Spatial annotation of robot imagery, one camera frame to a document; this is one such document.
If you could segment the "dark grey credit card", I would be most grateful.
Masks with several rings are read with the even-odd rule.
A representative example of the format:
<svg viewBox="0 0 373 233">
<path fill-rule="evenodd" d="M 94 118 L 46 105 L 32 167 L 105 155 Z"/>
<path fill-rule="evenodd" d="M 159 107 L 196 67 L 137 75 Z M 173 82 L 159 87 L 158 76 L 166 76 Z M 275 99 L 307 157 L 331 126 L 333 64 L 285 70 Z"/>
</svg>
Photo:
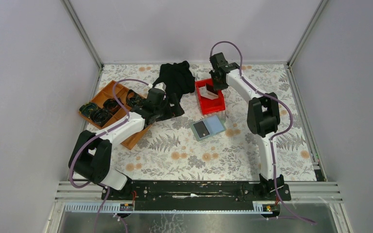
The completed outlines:
<svg viewBox="0 0 373 233">
<path fill-rule="evenodd" d="M 209 135 L 209 131 L 203 121 L 194 123 L 193 128 L 195 129 L 198 138 L 203 138 Z"/>
</svg>

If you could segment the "red plastic bin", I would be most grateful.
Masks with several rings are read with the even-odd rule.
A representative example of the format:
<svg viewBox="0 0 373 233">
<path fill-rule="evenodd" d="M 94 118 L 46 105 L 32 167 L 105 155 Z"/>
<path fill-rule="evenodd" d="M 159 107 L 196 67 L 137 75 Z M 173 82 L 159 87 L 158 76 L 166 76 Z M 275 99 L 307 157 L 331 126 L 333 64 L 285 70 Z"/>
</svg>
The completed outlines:
<svg viewBox="0 0 373 233">
<path fill-rule="evenodd" d="M 211 79 L 196 81 L 195 89 L 203 115 L 221 112 L 226 109 L 224 95 L 221 91 L 215 91 Z"/>
</svg>

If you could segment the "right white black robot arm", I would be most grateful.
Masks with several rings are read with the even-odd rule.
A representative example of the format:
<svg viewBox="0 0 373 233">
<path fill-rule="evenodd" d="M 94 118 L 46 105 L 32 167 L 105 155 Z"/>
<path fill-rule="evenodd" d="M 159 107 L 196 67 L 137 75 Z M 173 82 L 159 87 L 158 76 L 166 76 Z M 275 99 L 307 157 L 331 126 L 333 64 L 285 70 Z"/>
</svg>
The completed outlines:
<svg viewBox="0 0 373 233">
<path fill-rule="evenodd" d="M 274 168 L 273 151 L 276 140 L 273 139 L 280 124 L 277 95 L 273 92 L 264 93 L 245 75 L 241 74 L 237 63 L 229 63 L 223 53 L 211 55 L 209 61 L 212 70 L 209 72 L 215 90 L 228 87 L 235 89 L 248 103 L 247 126 L 256 139 L 261 169 L 259 173 L 259 194 L 263 199 L 271 200 L 284 186 L 283 176 L 277 175 Z"/>
</svg>

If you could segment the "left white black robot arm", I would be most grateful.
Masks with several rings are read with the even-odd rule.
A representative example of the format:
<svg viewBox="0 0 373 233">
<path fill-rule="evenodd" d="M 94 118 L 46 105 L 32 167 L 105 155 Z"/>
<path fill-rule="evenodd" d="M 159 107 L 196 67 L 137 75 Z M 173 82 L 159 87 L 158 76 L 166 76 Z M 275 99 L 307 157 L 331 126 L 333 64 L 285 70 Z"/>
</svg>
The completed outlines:
<svg viewBox="0 0 373 233">
<path fill-rule="evenodd" d="M 77 173 L 89 183 L 106 186 L 117 198 L 124 200 L 131 194 L 127 183 L 129 177 L 111 165 L 112 148 L 148 126 L 184 114 L 180 99 L 175 93 L 167 94 L 162 88 L 153 87 L 147 97 L 131 105 L 129 114 L 112 125 L 95 133 L 85 130 L 80 133 L 70 158 L 69 180 Z"/>
</svg>

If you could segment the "grey-green card holder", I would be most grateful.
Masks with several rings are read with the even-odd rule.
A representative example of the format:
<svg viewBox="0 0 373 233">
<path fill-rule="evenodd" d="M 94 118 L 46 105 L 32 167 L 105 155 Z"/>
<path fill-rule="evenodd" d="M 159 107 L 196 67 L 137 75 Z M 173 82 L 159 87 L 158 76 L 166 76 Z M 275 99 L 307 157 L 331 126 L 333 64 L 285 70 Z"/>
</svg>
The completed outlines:
<svg viewBox="0 0 373 233">
<path fill-rule="evenodd" d="M 196 123 L 196 122 L 199 122 L 199 121 L 203 121 L 204 124 L 206 125 L 206 127 L 209 131 L 208 136 L 205 136 L 203 138 L 198 138 L 198 136 L 196 134 L 196 131 L 193 128 L 193 124 Z M 192 131 L 194 133 L 194 136 L 195 136 L 197 141 L 202 141 L 204 139 L 213 137 L 217 134 L 220 134 L 221 132 L 226 131 L 226 127 L 224 125 L 224 122 L 217 115 L 209 116 L 209 117 L 206 117 L 206 118 L 201 119 L 199 121 L 196 121 L 196 122 L 191 124 L 191 129 L 192 129 Z"/>
</svg>

